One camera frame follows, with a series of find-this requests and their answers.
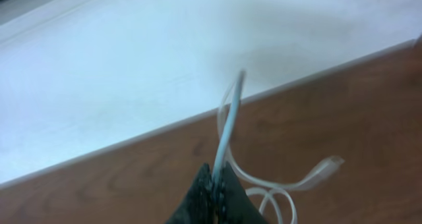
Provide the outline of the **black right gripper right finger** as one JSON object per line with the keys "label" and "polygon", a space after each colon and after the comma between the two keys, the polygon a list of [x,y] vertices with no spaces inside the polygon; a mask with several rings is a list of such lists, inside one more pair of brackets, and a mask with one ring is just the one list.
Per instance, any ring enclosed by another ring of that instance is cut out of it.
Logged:
{"label": "black right gripper right finger", "polygon": [[216,185],[218,224],[267,224],[226,162]]}

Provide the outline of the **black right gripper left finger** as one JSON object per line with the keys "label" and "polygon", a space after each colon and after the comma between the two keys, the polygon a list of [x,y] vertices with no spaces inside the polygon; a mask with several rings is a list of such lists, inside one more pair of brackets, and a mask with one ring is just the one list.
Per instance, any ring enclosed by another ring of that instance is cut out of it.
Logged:
{"label": "black right gripper left finger", "polygon": [[213,224],[214,201],[209,164],[204,163],[196,174],[184,199],[166,224]]}

